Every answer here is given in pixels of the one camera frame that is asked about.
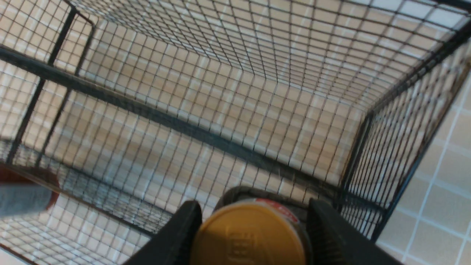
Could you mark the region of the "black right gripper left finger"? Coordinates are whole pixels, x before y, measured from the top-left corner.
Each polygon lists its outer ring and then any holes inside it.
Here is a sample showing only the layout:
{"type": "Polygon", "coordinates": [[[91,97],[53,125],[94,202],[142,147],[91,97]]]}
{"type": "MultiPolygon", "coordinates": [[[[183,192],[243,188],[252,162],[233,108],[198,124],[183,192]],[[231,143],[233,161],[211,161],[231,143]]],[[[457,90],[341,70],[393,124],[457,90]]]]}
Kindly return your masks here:
{"type": "Polygon", "coordinates": [[[186,201],[125,265],[188,265],[191,246],[202,224],[202,212],[195,200],[186,201]]]}

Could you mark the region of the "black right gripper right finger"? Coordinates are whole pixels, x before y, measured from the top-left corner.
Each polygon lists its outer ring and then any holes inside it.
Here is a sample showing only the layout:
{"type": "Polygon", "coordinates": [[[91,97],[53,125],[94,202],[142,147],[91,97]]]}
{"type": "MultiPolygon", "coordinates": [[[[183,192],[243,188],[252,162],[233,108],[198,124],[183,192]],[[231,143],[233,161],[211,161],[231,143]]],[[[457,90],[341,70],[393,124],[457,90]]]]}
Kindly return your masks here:
{"type": "Polygon", "coordinates": [[[323,200],[311,199],[307,233],[315,265],[400,265],[323,200]]]}

